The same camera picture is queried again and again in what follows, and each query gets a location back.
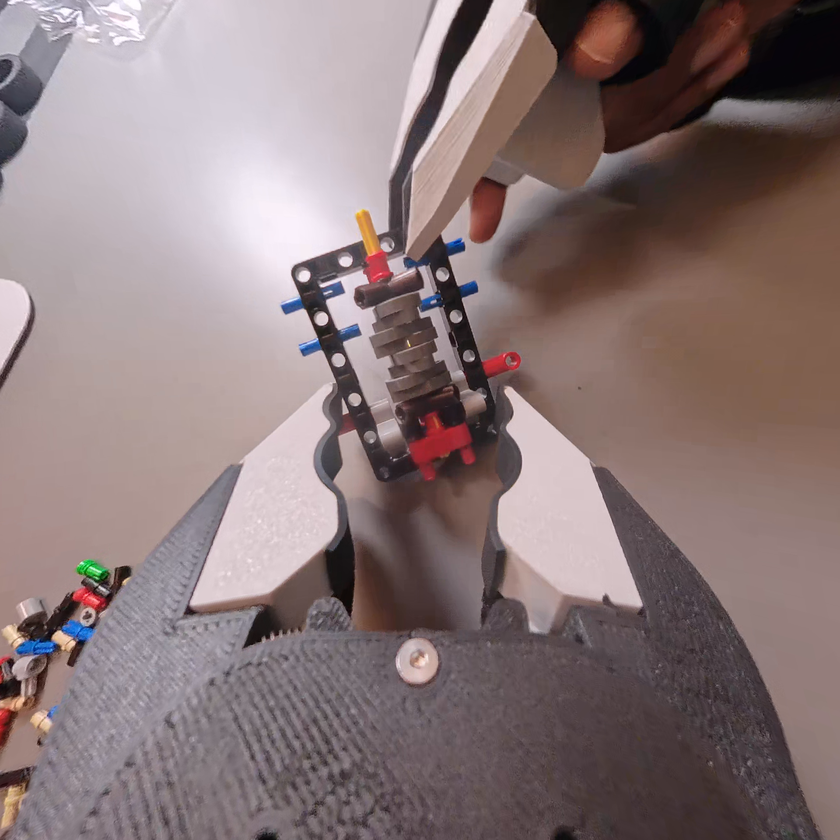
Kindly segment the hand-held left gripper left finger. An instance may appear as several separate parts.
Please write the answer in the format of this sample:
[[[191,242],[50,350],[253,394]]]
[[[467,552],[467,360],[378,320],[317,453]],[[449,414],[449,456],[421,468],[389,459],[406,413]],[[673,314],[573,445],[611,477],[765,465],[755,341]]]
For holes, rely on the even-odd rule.
[[[354,547],[342,466],[342,398],[325,385],[252,449],[190,601],[195,613],[268,609],[284,630],[312,603],[335,597],[352,612]]]

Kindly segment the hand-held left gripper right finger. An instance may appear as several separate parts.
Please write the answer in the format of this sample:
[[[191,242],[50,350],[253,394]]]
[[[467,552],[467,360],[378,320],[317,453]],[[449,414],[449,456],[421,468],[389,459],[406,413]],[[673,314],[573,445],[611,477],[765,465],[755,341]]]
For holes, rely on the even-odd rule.
[[[591,460],[510,385],[497,394],[497,475],[482,551],[484,601],[524,607],[536,634],[576,606],[632,615],[641,595]]]

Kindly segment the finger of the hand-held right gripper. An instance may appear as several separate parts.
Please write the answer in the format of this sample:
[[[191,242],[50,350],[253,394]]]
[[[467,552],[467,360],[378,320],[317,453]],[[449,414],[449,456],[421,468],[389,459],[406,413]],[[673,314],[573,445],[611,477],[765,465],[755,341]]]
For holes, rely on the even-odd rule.
[[[421,258],[551,81],[558,57],[535,14],[491,9],[408,171],[406,254]]]
[[[416,50],[392,155],[389,226],[406,247],[406,181],[411,163],[443,104],[449,82],[491,9],[528,9],[529,3],[434,2]]]

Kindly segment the lego frame with gear shaft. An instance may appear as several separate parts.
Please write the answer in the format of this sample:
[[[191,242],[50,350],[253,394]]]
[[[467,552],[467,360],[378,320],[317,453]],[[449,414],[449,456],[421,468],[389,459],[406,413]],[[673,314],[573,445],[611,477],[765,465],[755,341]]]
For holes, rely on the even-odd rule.
[[[407,255],[395,229],[379,233],[370,213],[355,215],[360,240],[297,263],[297,295],[284,314],[304,312],[313,338],[304,356],[322,354],[374,476],[431,481],[452,457],[476,462],[476,446],[497,432],[491,381],[514,372],[519,353],[483,357],[451,258],[465,242],[439,238],[420,259]]]

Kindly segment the pile of small lego pieces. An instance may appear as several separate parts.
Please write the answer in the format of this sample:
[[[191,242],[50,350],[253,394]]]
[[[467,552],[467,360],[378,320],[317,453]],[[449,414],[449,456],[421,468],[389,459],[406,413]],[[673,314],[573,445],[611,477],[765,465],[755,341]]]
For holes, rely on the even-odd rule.
[[[27,716],[43,746],[54,727],[58,705],[42,707],[49,669],[56,662],[74,667],[114,598],[133,575],[130,565],[114,569],[87,559],[75,568],[77,587],[54,608],[41,597],[15,607],[16,619],[2,625],[1,747],[20,718]]]

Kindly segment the black rubber lego tire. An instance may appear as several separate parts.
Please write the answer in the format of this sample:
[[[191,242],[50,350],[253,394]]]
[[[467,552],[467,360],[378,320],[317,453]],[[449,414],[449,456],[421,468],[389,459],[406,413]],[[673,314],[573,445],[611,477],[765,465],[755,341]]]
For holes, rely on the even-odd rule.
[[[17,116],[27,117],[38,103],[44,84],[17,55],[1,55],[1,102]]]
[[[28,137],[26,121],[1,102],[0,164],[4,167],[23,148]]]

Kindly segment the person's right hand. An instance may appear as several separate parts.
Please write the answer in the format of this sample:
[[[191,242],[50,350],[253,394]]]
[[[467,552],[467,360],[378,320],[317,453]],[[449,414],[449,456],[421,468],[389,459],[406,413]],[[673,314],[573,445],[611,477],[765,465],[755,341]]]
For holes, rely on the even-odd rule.
[[[682,128],[724,98],[781,98],[838,80],[838,2],[713,2],[663,66],[607,85],[646,45],[629,2],[600,2],[563,55],[578,77],[602,83],[605,153]]]

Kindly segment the white flat board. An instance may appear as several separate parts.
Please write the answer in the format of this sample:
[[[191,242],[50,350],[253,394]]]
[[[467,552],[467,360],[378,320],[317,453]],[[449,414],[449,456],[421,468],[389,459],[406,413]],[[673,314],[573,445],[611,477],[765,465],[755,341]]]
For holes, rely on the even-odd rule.
[[[35,305],[24,286],[1,279],[1,385],[5,384],[35,321]]]

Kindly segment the clear plastic bag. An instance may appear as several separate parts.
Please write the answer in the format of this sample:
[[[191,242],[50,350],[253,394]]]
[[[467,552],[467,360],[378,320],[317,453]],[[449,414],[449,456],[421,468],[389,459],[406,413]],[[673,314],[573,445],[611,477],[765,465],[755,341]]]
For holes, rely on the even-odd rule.
[[[50,40],[78,35],[93,45],[141,44],[175,1],[25,1]]]

